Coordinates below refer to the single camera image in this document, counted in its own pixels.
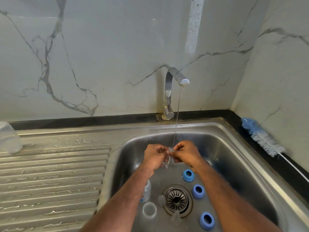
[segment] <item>sink drain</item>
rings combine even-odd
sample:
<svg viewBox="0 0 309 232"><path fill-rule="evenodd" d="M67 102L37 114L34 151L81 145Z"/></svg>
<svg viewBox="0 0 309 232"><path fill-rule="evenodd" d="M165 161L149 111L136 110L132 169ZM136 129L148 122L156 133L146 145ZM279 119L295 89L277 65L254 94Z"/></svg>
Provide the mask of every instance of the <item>sink drain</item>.
<svg viewBox="0 0 309 232"><path fill-rule="evenodd" d="M165 195L166 205L164 209L170 215L178 210L180 217L184 218L190 214L193 201L190 192L179 184L171 184L165 187L162 195Z"/></svg>

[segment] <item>running water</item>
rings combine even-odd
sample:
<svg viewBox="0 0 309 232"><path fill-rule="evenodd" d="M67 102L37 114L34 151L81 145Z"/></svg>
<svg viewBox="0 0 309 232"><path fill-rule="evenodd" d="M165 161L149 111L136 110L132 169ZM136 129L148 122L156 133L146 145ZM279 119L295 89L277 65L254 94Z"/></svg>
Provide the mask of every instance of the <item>running water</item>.
<svg viewBox="0 0 309 232"><path fill-rule="evenodd" d="M181 89L180 89L179 101L178 101L178 108L177 108L177 116L176 116L175 133L174 133L174 139L173 139L173 145L172 145L171 148L170 148L170 147L168 148L168 151L169 151L169 152L172 152L172 151L173 151L173 148L174 148L175 136L176 136L176 128L177 128L178 115L179 115L179 106L180 106L181 94L182 94L183 87L184 87L184 86L181 86ZM165 165L165 168L168 168L168 164L170 163L170 160L171 160L171 156L168 156L168 163Z"/></svg>

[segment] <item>faucet spout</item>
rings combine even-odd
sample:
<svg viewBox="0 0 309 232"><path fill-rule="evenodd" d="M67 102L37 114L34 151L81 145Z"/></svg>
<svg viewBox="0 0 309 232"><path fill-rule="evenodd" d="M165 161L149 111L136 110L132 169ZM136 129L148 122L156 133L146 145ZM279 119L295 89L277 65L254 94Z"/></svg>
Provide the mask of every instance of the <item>faucet spout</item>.
<svg viewBox="0 0 309 232"><path fill-rule="evenodd" d="M170 120L174 117L174 112L171 107L171 96L172 96L172 81L173 77L178 82L180 86L185 86L190 84L189 80L175 67L168 69L165 78L165 95L164 95L164 113L162 119Z"/></svg>

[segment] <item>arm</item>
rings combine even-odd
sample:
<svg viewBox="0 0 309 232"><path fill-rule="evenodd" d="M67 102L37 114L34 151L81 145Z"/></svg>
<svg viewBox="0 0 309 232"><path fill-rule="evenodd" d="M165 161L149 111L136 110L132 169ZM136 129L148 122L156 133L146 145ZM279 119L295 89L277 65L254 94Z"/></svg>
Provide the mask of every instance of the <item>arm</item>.
<svg viewBox="0 0 309 232"><path fill-rule="evenodd" d="M141 165L80 232L130 232L146 182L167 161L167 149L159 144L148 145Z"/></svg>
<svg viewBox="0 0 309 232"><path fill-rule="evenodd" d="M175 162L184 162L201 178L224 232L281 232L270 220L243 200L201 157L190 141L178 143L170 153Z"/></svg>

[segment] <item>blue brush tip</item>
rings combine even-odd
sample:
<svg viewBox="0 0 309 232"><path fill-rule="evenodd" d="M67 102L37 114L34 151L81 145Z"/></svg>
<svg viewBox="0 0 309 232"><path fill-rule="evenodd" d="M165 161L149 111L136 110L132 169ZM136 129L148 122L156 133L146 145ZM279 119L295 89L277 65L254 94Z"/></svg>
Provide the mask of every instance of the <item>blue brush tip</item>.
<svg viewBox="0 0 309 232"><path fill-rule="evenodd" d="M253 120L251 118L243 117L241 119L242 121L242 126L244 129L247 129L250 134L256 133L258 131L261 131L262 128L259 127L259 124L257 123L256 120Z"/></svg>

